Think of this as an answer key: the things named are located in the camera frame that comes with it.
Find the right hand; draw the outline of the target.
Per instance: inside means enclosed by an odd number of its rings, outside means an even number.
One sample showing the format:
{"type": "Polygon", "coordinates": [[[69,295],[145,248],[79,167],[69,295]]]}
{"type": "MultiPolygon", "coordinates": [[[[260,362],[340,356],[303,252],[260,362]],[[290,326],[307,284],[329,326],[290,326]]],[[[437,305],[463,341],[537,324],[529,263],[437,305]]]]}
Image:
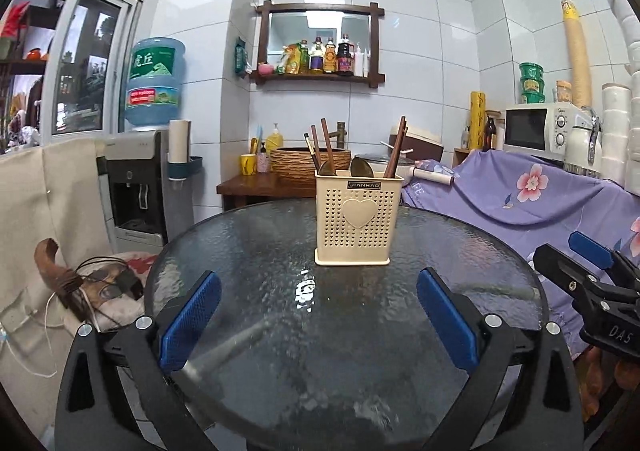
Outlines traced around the right hand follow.
{"type": "Polygon", "coordinates": [[[603,364],[604,354],[598,347],[588,347],[576,360],[582,420],[587,422],[599,411],[600,398],[608,386],[615,383],[625,391],[635,391],[639,385],[639,365],[615,360],[613,370],[603,364]]]}

